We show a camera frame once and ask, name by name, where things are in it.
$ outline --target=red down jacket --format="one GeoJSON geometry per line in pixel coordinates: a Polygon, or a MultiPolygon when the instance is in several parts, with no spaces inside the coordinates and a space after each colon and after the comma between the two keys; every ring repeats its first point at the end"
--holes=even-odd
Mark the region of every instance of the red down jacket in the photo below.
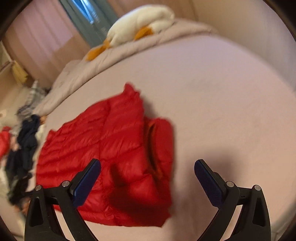
{"type": "Polygon", "coordinates": [[[164,119],[144,116],[140,95],[131,85],[49,132],[39,156],[37,184],[49,188],[71,180],[92,158],[101,161],[102,170],[78,208],[84,220],[116,226],[164,224],[171,205],[172,127],[164,119]]]}

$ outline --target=white stuffed duck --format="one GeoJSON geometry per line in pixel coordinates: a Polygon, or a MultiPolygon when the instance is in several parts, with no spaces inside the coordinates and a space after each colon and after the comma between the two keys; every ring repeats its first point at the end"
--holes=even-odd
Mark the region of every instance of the white stuffed duck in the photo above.
{"type": "Polygon", "coordinates": [[[103,45],[91,49],[87,53],[86,60],[95,59],[108,48],[164,31],[171,27],[174,21],[173,10],[165,5],[138,7],[113,24],[103,45]]]}

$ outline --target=blue curtain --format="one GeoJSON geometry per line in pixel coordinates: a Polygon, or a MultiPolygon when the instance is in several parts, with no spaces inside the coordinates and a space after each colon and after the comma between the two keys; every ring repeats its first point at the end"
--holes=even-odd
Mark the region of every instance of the blue curtain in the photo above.
{"type": "Polygon", "coordinates": [[[60,0],[75,27],[91,47],[102,44],[118,17],[106,0],[60,0]]]}

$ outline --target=pink curtain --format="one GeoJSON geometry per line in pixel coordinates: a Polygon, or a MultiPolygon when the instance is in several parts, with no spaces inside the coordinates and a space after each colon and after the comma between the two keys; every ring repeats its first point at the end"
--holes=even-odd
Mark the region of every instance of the pink curtain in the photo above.
{"type": "Polygon", "coordinates": [[[164,4],[172,8],[179,18],[197,19],[193,0],[108,0],[118,16],[145,4],[164,4]]]}
{"type": "Polygon", "coordinates": [[[83,58],[90,49],[58,0],[33,0],[9,27],[3,44],[44,87],[53,84],[69,61],[83,58]]]}

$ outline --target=curtain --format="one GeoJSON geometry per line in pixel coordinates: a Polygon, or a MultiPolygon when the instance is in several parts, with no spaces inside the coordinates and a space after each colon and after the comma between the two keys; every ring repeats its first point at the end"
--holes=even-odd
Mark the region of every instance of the curtain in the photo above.
{"type": "Polygon", "coordinates": [[[58,0],[33,0],[7,30],[3,44],[30,76],[50,87],[65,65],[89,51],[58,0]]]}
{"type": "Polygon", "coordinates": [[[103,43],[118,19],[106,0],[60,0],[76,28],[91,47],[103,43]]]}
{"type": "Polygon", "coordinates": [[[193,0],[108,0],[119,17],[145,4],[163,4],[169,6],[178,18],[197,20],[192,1],[193,0]]]}

